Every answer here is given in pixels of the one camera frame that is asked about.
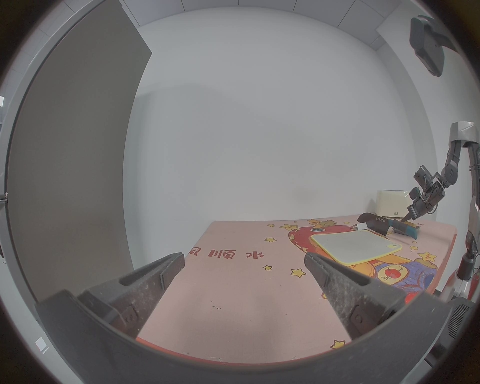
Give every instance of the white cutting board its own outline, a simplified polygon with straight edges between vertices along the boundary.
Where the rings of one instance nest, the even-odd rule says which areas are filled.
[[[311,239],[335,261],[347,266],[375,260],[402,249],[400,244],[369,230],[317,234]]]

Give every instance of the white box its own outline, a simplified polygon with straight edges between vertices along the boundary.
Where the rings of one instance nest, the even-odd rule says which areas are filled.
[[[378,191],[375,213],[384,217],[404,217],[412,204],[406,191]]]

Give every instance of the ceiling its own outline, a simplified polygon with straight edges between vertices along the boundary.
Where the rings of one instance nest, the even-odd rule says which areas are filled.
[[[69,2],[85,0],[65,0]],[[375,30],[401,0],[120,0],[137,26],[177,13],[214,7],[264,7],[294,12],[330,24],[377,50],[385,43]]]
[[[402,0],[119,0],[133,24],[139,28],[177,13],[214,7],[264,7],[294,12],[330,24],[349,33],[373,49],[385,41],[376,28]],[[45,15],[22,45],[7,76],[0,85],[5,97],[0,107],[0,124],[6,109],[36,53],[57,29],[90,0],[62,0]]]

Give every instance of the pink tablecloth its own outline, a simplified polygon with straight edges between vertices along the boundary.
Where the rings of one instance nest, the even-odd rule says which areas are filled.
[[[353,230],[357,217],[212,223],[137,340],[220,363],[286,361],[342,347],[348,334],[303,258],[322,251],[311,234]],[[377,278],[389,270],[386,283],[404,289],[409,299],[423,289],[433,292],[456,229],[418,223],[417,240],[389,233],[402,250],[352,268]],[[408,276],[395,275],[399,265]]]

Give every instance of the printed cartoon pattern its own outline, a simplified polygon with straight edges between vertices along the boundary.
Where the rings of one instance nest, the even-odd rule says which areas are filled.
[[[309,220],[310,227],[293,229],[288,233],[290,241],[303,252],[314,252],[331,258],[322,248],[312,241],[311,235],[355,231],[351,225],[338,225],[333,220]],[[418,247],[411,246],[410,250],[418,251]],[[435,255],[428,252],[418,253],[419,258],[409,260],[391,254],[376,260],[351,265],[350,268],[386,284],[403,289],[408,293],[407,301],[416,294],[428,288],[435,277],[437,266],[433,263]]]

